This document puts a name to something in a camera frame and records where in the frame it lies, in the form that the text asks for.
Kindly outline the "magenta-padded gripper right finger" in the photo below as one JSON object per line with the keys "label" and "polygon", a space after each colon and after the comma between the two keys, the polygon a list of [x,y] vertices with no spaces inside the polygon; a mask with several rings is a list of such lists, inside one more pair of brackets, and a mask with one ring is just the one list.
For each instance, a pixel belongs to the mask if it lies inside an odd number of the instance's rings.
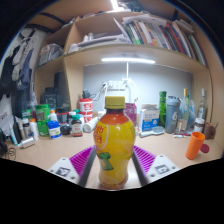
{"label": "magenta-padded gripper right finger", "polygon": [[139,146],[134,147],[132,160],[142,186],[180,170],[180,168],[164,154],[154,155]]}

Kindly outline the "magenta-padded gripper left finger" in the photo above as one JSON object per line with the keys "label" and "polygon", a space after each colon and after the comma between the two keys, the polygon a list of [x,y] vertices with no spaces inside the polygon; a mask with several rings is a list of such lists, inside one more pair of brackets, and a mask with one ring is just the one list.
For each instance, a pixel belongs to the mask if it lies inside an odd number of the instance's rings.
{"label": "magenta-padded gripper left finger", "polygon": [[60,178],[85,187],[95,156],[95,147],[90,146],[70,158],[60,158],[48,171]]}

